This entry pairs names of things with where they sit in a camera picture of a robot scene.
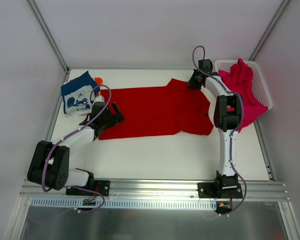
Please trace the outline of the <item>red t shirt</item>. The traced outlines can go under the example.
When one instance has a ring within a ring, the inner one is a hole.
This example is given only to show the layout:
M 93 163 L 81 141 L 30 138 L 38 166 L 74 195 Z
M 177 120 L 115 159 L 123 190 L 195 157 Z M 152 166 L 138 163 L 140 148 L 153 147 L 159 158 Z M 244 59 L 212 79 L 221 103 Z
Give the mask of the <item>red t shirt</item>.
M 116 103 L 124 121 L 106 129 L 99 140 L 167 136 L 185 132 L 208 136 L 214 125 L 210 102 L 199 89 L 171 79 L 166 86 L 102 90 L 105 101 Z

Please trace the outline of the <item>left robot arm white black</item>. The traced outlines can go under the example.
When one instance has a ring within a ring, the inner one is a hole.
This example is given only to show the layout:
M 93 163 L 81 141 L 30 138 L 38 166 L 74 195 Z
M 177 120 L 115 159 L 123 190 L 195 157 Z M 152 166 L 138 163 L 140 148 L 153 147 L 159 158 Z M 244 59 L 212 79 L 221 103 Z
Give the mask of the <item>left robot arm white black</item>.
M 94 191 L 94 174 L 88 170 L 70 168 L 73 153 L 98 139 L 105 130 L 125 120 L 116 103 L 108 106 L 98 101 L 92 112 L 71 133 L 54 141 L 37 143 L 27 172 L 27 180 L 41 185 L 44 192 L 69 187 L 89 195 Z

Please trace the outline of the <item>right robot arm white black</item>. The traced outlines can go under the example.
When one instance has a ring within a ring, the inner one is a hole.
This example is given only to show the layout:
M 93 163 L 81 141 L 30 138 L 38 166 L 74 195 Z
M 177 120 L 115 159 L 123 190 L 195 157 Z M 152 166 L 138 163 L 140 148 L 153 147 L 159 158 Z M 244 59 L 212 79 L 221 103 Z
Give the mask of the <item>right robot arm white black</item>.
M 197 184 L 201 199 L 242 199 L 243 192 L 239 180 L 241 175 L 236 169 L 236 144 L 239 128 L 243 123 L 243 100 L 239 93 L 230 90 L 209 59 L 201 59 L 194 64 L 195 69 L 188 81 L 188 87 L 208 89 L 215 97 L 213 124 L 219 134 L 219 165 L 213 182 Z

